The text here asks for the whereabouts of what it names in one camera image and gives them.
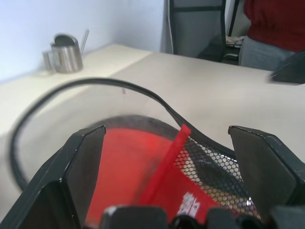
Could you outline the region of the black mesh office chair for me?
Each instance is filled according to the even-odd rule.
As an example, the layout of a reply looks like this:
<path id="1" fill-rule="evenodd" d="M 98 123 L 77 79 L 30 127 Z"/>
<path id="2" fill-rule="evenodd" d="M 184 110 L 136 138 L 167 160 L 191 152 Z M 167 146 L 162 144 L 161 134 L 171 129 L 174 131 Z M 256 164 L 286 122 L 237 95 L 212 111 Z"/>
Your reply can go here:
<path id="1" fill-rule="evenodd" d="M 168 0 L 173 54 L 238 64 L 239 50 L 228 47 L 226 0 Z"/>

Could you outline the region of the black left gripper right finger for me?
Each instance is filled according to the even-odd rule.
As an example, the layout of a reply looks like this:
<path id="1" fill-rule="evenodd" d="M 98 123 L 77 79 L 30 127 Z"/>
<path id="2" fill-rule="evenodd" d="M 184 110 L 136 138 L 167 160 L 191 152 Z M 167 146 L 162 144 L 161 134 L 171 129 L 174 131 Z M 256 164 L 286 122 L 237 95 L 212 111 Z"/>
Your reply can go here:
<path id="1" fill-rule="evenodd" d="M 258 210 L 305 205 L 305 163 L 277 136 L 242 126 L 228 130 L 244 185 Z"/>

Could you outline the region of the red packet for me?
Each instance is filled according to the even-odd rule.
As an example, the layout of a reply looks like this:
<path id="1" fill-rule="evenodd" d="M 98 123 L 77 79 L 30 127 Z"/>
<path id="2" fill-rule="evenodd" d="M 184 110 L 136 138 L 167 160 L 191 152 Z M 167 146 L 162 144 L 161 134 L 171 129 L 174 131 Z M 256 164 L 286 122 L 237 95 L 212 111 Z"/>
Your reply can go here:
<path id="1" fill-rule="evenodd" d="M 86 225 L 96 227 L 107 207 L 136 205 L 172 140 L 146 131 L 107 131 Z"/>

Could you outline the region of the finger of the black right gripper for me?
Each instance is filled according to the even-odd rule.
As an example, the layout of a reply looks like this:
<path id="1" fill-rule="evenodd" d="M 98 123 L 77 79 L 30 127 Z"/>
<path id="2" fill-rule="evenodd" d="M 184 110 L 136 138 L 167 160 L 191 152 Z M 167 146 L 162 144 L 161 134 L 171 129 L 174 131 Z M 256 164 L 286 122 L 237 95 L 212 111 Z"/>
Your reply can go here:
<path id="1" fill-rule="evenodd" d="M 305 83 L 305 51 L 297 52 L 270 74 L 271 83 Z"/>

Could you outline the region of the person in red sweater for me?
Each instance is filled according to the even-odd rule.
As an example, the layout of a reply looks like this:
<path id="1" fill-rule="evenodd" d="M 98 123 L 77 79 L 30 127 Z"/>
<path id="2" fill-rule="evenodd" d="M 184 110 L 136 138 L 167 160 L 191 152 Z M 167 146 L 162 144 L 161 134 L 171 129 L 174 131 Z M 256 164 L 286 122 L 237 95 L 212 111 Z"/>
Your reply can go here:
<path id="1" fill-rule="evenodd" d="M 239 65 L 277 70 L 305 50 L 305 0 L 245 0 L 251 25 L 244 37 Z"/>

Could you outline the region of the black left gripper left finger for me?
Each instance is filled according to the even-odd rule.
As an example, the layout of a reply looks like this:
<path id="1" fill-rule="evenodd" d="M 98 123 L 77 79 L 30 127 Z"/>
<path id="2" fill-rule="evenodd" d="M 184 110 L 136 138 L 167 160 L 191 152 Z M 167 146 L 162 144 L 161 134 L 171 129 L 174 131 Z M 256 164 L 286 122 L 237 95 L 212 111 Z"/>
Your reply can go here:
<path id="1" fill-rule="evenodd" d="M 81 129 L 36 172 L 0 229 L 82 229 L 96 187 L 106 127 Z"/>

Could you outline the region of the steel watering can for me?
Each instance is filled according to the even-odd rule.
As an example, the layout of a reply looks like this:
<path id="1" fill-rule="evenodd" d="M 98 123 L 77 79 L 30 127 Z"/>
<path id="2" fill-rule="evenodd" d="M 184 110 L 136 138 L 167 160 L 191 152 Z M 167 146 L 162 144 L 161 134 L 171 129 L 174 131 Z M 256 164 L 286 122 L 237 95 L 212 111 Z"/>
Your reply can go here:
<path id="1" fill-rule="evenodd" d="M 85 30 L 81 43 L 69 34 L 58 33 L 54 36 L 51 49 L 42 53 L 45 68 L 54 73 L 76 73 L 83 69 L 82 54 L 88 39 Z"/>

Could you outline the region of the stack of papers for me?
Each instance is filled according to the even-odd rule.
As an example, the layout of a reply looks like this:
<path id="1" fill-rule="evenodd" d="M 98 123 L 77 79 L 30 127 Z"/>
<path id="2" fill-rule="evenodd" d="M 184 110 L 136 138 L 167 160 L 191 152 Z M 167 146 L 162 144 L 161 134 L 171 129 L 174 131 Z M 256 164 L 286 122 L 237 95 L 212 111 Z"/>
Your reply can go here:
<path id="1" fill-rule="evenodd" d="M 228 46 L 241 46 L 244 40 L 244 36 L 230 37 L 226 36 L 226 45 Z"/>

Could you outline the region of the red black paddle case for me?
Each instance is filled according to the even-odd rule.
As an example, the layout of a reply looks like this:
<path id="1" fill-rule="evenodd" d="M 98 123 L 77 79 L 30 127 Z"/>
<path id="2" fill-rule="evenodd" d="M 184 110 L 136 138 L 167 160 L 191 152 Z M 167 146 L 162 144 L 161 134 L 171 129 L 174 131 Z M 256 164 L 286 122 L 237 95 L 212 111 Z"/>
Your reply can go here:
<path id="1" fill-rule="evenodd" d="M 143 115 L 119 115 L 103 119 L 99 125 L 107 130 L 127 128 L 146 131 L 172 140 L 167 154 L 142 192 L 138 204 L 157 204 L 164 207 L 170 218 L 182 212 L 187 197 L 201 203 L 198 218 L 212 206 L 223 206 L 236 214 L 258 218 L 259 213 L 247 195 L 234 154 L 228 148 L 209 139 L 177 114 L 157 94 L 132 83 L 92 78 L 60 86 L 42 97 L 19 121 L 10 140 L 9 155 L 14 177 L 24 189 L 27 180 L 17 161 L 18 137 L 30 117 L 59 92 L 85 84 L 118 86 L 146 95 L 159 102 L 178 123 L 178 128 Z"/>

